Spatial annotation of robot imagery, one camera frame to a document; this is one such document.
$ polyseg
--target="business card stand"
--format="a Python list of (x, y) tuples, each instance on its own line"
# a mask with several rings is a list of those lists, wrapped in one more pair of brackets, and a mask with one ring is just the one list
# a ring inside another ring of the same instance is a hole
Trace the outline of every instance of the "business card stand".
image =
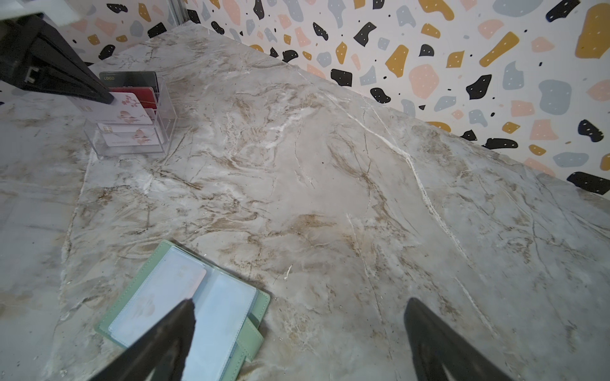
[(171, 104), (170, 94), (161, 76), (157, 77), (159, 92), (157, 110), (153, 124), (104, 124), (87, 120), (85, 134), (100, 160), (125, 155), (165, 157), (170, 149), (171, 138), (178, 118)]

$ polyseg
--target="wallet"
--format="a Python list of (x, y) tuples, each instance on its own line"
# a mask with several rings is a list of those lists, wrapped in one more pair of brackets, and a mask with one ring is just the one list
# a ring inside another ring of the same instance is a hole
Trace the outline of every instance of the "wallet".
[(258, 331), (271, 297), (188, 250), (163, 240), (96, 331), (129, 347), (184, 299), (195, 332), (182, 381), (234, 381), (263, 343)]

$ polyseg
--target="terrazzo wallpaper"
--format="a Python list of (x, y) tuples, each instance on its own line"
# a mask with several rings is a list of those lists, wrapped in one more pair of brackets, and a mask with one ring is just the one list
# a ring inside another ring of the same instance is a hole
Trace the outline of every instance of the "terrazzo wallpaper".
[[(57, 30), (86, 63), (95, 63), (176, 25), (167, 0), (88, 1), (82, 20)], [(0, 107), (26, 92), (0, 81)]]
[(610, 198), (610, 4), (188, 0), (190, 18)]

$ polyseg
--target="marble table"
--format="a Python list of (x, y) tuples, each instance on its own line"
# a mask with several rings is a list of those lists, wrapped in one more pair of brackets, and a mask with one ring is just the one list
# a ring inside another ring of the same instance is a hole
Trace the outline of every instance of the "marble table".
[(272, 295), (240, 380), (415, 380), (410, 297), (515, 380), (610, 371), (610, 201), (196, 24), (91, 68), (161, 73), (179, 127), (91, 156), (46, 379), (120, 353), (94, 326), (163, 238)]

